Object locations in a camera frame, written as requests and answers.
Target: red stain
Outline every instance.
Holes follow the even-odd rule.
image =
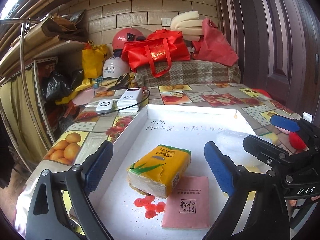
[[[151,202],[155,200],[155,196],[149,195],[144,198],[137,198],[134,201],[136,207],[145,207],[146,218],[150,219],[156,216],[156,213],[162,213],[165,208],[165,203],[160,201],[158,204],[152,204]]]

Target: red helmet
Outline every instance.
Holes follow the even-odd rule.
[[[137,37],[143,36],[141,31],[135,28],[125,28],[116,33],[112,40],[113,49],[123,49],[126,41],[135,41]]]

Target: dark red cloth bag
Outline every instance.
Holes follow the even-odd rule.
[[[161,29],[151,33],[145,41],[128,41],[124,44],[121,59],[135,72],[137,67],[149,64],[154,77],[167,73],[172,61],[190,60],[182,32]],[[156,73],[155,61],[167,61],[168,68]]]
[[[226,66],[233,66],[238,61],[238,55],[228,43],[227,39],[210,19],[202,22],[203,38],[193,41],[197,50],[193,54],[194,59],[217,62]]]

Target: checkered blanket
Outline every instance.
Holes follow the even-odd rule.
[[[168,67],[167,62],[155,62],[156,71]],[[216,62],[190,60],[173,61],[165,75],[155,78],[149,65],[137,68],[135,79],[139,87],[154,87],[180,84],[240,83],[241,72],[238,64],[226,67]]]

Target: pink napkin pack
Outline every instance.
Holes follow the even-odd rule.
[[[167,198],[164,229],[204,229],[209,223],[208,177],[184,176]]]

